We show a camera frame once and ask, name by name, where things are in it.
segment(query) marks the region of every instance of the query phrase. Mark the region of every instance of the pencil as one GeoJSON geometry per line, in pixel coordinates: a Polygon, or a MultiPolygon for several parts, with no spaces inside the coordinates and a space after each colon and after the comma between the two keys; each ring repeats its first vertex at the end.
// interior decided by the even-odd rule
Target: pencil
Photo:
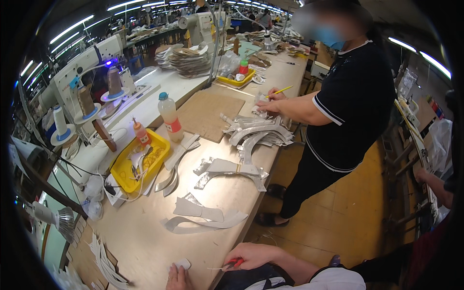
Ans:
{"type": "Polygon", "coordinates": [[[286,87],[285,89],[278,90],[278,91],[276,91],[274,94],[281,93],[281,92],[283,92],[284,90],[288,90],[288,89],[291,88],[291,87],[293,87],[293,85],[291,85],[290,87],[286,87]]]}

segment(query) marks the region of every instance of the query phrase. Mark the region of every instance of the orange bottle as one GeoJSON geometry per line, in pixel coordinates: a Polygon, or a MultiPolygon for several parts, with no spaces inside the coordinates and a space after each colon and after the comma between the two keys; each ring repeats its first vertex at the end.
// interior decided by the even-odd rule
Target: orange bottle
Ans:
{"type": "Polygon", "coordinates": [[[137,122],[134,117],[132,117],[132,120],[134,120],[135,136],[143,147],[147,146],[151,143],[150,136],[147,134],[147,129],[145,129],[140,122],[137,122]]]}

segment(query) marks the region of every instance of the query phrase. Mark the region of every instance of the hand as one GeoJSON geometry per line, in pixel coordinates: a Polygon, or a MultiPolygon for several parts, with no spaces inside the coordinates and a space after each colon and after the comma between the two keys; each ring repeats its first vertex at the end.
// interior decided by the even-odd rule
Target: hand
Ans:
{"type": "Polygon", "coordinates": [[[430,173],[428,173],[423,167],[421,167],[419,170],[416,171],[414,175],[417,182],[425,182],[429,174],[430,173]]]}
{"type": "Polygon", "coordinates": [[[179,267],[179,272],[177,272],[177,267],[173,263],[169,267],[169,277],[168,283],[166,284],[166,290],[193,290],[192,282],[188,276],[188,271],[184,270],[183,266],[179,267]]]}
{"type": "Polygon", "coordinates": [[[280,113],[280,110],[277,105],[277,101],[271,101],[271,102],[259,101],[256,103],[256,105],[259,107],[257,108],[258,112],[266,110],[268,114],[271,116],[276,116],[280,113]]]}
{"type": "Polygon", "coordinates": [[[244,262],[238,267],[223,268],[223,271],[251,270],[261,267],[277,257],[281,251],[280,248],[271,245],[240,243],[227,254],[224,264],[235,258],[242,258],[244,262]]]}
{"type": "Polygon", "coordinates": [[[279,101],[279,100],[288,100],[284,93],[274,94],[276,91],[279,91],[278,88],[270,89],[267,94],[269,95],[270,100],[279,101]]]}

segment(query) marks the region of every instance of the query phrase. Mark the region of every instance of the brown thread spool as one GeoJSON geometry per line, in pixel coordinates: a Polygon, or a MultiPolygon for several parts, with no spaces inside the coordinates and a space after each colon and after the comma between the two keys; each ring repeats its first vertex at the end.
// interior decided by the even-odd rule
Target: brown thread spool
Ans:
{"type": "Polygon", "coordinates": [[[115,95],[121,92],[121,80],[119,78],[119,70],[112,66],[108,70],[108,94],[115,95]]]}
{"type": "Polygon", "coordinates": [[[79,101],[79,106],[81,107],[82,114],[84,116],[90,115],[95,110],[95,105],[90,96],[90,91],[86,86],[79,88],[77,94],[77,100],[79,101]]]}

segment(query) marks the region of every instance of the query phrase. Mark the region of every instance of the red-handled scissors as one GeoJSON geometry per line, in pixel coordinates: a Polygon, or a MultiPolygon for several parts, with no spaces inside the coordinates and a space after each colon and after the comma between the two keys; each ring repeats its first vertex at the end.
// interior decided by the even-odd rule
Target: red-handled scissors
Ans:
{"type": "Polygon", "coordinates": [[[229,262],[225,263],[224,266],[222,266],[222,267],[223,268],[226,267],[226,270],[227,270],[227,269],[230,269],[232,267],[240,266],[240,264],[242,264],[244,261],[245,260],[243,260],[242,258],[232,259],[229,262]]]}

